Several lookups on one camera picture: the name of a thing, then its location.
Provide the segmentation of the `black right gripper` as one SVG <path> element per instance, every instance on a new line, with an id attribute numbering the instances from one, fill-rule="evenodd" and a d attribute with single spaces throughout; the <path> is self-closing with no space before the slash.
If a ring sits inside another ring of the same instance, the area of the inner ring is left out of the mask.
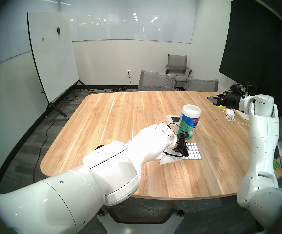
<path id="1" fill-rule="evenodd" d="M 234 109 L 239 110 L 239 103 L 241 100 L 241 93 L 237 92 L 230 92 L 226 96 L 209 96 L 207 97 L 208 101 L 210 102 L 217 102 L 213 103 L 214 106 L 217 107 L 226 107 L 227 109 Z"/>

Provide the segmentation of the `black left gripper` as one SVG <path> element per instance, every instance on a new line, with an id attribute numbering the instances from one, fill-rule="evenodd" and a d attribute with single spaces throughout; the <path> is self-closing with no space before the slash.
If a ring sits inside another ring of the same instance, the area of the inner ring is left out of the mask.
<path id="1" fill-rule="evenodd" d="M 177 135 L 177 146 L 176 152 L 181 153 L 182 156 L 188 158 L 190 156 L 190 152 L 186 147 L 186 139 L 182 135 Z"/>

